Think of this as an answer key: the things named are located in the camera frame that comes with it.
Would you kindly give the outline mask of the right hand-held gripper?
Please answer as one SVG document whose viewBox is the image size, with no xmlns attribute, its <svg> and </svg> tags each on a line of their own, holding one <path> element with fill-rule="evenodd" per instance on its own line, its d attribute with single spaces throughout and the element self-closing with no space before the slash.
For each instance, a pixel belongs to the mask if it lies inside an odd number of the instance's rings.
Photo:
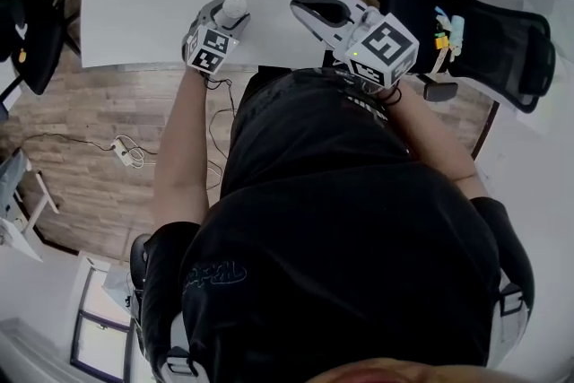
<svg viewBox="0 0 574 383">
<path fill-rule="evenodd" d="M 361 0 L 291 0 L 296 19 L 351 74 L 391 88 L 415 65 L 419 41 L 392 13 L 367 8 Z"/>
</svg>

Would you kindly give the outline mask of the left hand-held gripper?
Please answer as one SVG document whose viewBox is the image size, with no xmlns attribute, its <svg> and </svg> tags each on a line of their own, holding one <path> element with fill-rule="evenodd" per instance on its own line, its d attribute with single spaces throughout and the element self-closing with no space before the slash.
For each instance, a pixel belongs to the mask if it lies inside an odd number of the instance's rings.
<svg viewBox="0 0 574 383">
<path fill-rule="evenodd" d="M 251 19 L 249 13 L 238 18 L 225 15 L 219 26 L 215 15 L 222 9 L 224 1 L 213 0 L 204 5 L 196 17 L 196 25 L 199 26 L 183 40 L 185 64 L 200 73 L 213 75 L 219 72 L 228 55 L 238 46 L 238 39 Z M 219 31 L 205 26 L 209 24 L 219 26 Z"/>
</svg>

